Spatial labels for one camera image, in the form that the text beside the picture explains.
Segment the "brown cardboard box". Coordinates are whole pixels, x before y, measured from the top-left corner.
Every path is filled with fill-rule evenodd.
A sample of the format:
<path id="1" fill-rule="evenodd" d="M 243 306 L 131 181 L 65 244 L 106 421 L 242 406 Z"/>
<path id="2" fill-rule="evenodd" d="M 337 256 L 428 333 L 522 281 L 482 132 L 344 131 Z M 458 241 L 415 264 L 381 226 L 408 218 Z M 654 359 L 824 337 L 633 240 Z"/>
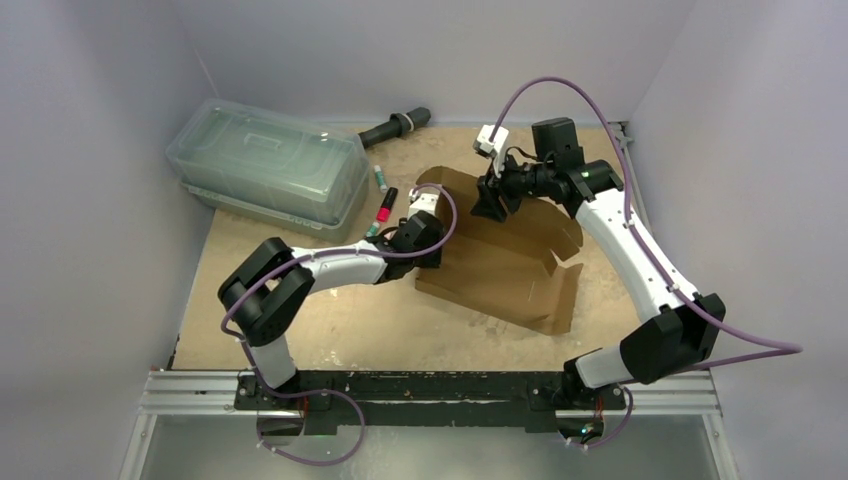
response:
<path id="1" fill-rule="evenodd" d="M 581 227 L 558 206 L 527 199 L 506 222 L 472 215 L 475 177 L 448 167 L 424 171 L 455 200 L 458 223 L 437 269 L 422 269 L 417 290 L 553 336 L 570 331 L 582 264 L 563 266 L 583 246 Z"/>

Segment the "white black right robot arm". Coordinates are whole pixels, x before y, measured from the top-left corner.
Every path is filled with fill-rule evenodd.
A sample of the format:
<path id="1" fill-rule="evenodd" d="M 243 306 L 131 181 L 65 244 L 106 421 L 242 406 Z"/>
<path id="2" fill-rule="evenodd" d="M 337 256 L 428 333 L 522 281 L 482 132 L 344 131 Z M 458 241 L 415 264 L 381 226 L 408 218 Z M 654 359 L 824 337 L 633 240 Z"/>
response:
<path id="1" fill-rule="evenodd" d="M 703 295 L 675 272 L 625 198 L 625 185 L 605 160 L 587 162 L 574 122 L 560 117 L 532 126 L 535 152 L 519 164 L 508 131 L 485 125 L 473 148 L 489 159 L 477 180 L 475 216 L 505 222 L 524 200 L 546 198 L 565 208 L 607 256 L 636 308 L 640 325 L 616 346 L 567 361 L 557 396 L 584 407 L 608 386 L 650 384 L 709 358 L 726 308 L 716 294 Z"/>

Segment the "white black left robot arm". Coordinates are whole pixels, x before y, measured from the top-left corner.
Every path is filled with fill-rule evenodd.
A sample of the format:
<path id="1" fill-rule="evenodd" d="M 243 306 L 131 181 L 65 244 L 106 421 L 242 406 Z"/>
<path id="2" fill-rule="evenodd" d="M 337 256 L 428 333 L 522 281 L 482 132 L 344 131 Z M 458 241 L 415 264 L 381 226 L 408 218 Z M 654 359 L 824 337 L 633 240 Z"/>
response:
<path id="1" fill-rule="evenodd" d="M 241 344 L 260 383 L 260 397 L 275 409 L 297 399 L 300 376 L 286 333 L 310 295 L 384 284 L 416 268 L 436 268 L 451 231 L 435 215 L 420 211 L 339 248 L 294 248 L 278 237 L 262 242 L 217 293 L 225 309 L 220 328 Z"/>

